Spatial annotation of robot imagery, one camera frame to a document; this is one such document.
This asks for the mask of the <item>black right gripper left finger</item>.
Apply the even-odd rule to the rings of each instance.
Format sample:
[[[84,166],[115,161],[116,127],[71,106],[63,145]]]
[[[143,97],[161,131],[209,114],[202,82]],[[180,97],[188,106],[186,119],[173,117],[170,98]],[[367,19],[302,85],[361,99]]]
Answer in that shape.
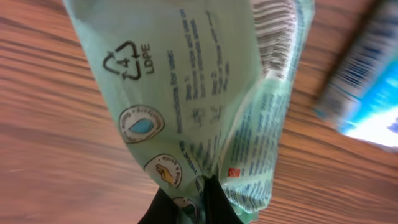
[[[152,203],[138,224],[177,224],[177,220],[177,205],[161,188],[158,188]]]

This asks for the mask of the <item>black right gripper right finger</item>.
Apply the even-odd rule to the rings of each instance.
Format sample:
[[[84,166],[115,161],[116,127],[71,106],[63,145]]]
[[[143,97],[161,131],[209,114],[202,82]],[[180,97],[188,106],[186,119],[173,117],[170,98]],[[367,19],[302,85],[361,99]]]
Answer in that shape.
[[[206,224],[243,224],[233,210],[215,175],[206,179],[204,204]]]

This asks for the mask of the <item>teal snack packet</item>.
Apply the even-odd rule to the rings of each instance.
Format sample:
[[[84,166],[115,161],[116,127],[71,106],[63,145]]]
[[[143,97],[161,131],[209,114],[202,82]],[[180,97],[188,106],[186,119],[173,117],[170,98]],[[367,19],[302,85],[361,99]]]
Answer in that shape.
[[[125,145],[177,205],[177,223],[206,222],[214,175],[241,221],[257,220],[315,3],[64,5]]]

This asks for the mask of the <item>green white tissue pack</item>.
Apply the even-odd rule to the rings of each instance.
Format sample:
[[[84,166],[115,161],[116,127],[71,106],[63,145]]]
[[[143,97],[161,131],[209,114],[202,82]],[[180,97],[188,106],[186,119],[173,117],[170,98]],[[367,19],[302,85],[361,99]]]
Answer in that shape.
[[[315,112],[337,132],[397,152],[397,1],[378,1]]]

